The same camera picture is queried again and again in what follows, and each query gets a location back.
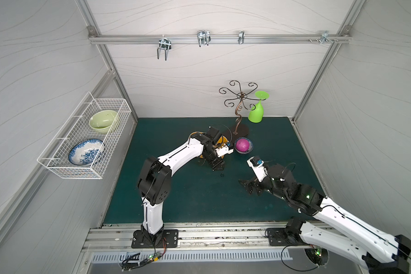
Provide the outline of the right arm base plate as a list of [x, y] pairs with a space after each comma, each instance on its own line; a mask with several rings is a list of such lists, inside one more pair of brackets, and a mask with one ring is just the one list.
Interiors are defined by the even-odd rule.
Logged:
[[265, 236], [268, 239], [270, 246], [304, 246], [304, 243], [300, 235], [296, 232], [292, 232], [286, 228], [267, 228]]

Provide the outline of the yellow plastic storage box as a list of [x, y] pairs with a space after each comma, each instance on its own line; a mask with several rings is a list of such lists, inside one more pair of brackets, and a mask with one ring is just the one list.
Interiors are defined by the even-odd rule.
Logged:
[[198, 140], [203, 145], [202, 154], [199, 156], [202, 159], [205, 159], [208, 162], [212, 162], [218, 156], [216, 149], [219, 148], [224, 143], [229, 143], [228, 139], [223, 136], [219, 130], [217, 132], [193, 132], [189, 136], [188, 143], [191, 139]]

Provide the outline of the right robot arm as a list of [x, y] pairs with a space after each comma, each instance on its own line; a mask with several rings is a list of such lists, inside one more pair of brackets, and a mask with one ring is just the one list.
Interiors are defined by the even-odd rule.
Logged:
[[409, 273], [409, 238], [393, 236], [362, 221], [312, 186], [297, 182], [287, 167], [280, 164], [269, 167], [257, 156], [249, 158], [247, 164], [255, 177], [239, 183], [249, 194], [267, 192], [335, 230], [324, 231], [308, 221], [291, 218], [284, 228], [266, 231], [271, 245], [310, 245], [317, 258], [322, 257], [317, 249], [325, 249], [349, 259], [370, 274]]

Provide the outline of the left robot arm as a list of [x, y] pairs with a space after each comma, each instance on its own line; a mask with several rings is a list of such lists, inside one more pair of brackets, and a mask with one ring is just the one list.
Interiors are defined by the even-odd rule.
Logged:
[[224, 169], [224, 156], [231, 154], [234, 146], [214, 127], [207, 132], [196, 131], [186, 142], [171, 152], [148, 157], [140, 171], [138, 190], [141, 196], [144, 219], [143, 229], [151, 236], [163, 231], [163, 203], [172, 189], [172, 177], [195, 158], [202, 158], [212, 170]]

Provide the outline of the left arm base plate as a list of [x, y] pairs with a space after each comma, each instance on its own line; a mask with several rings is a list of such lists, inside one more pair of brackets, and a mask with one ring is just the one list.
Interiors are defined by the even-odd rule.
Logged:
[[133, 233], [131, 248], [177, 248], [179, 231], [177, 229], [163, 229], [156, 234], [149, 234], [145, 229]]

